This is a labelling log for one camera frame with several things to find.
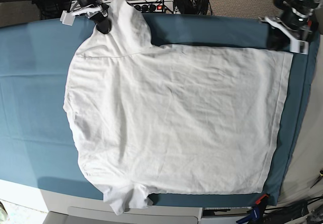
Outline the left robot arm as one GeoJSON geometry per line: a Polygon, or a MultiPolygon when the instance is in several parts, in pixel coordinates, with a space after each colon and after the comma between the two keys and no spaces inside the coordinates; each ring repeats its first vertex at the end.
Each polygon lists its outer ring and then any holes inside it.
{"type": "Polygon", "coordinates": [[[267,48],[288,48],[292,53],[308,54],[309,45],[318,30],[313,14],[322,8],[322,0],[273,0],[273,3],[281,13],[261,20],[269,26],[267,48]]]}

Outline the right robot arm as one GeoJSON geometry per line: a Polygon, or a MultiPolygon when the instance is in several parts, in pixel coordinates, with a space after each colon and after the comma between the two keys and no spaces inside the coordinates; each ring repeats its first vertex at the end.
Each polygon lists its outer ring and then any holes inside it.
{"type": "Polygon", "coordinates": [[[102,34],[108,34],[112,28],[112,22],[108,18],[109,6],[103,0],[77,0],[81,9],[78,15],[84,15],[96,23],[96,28],[102,34]]]}

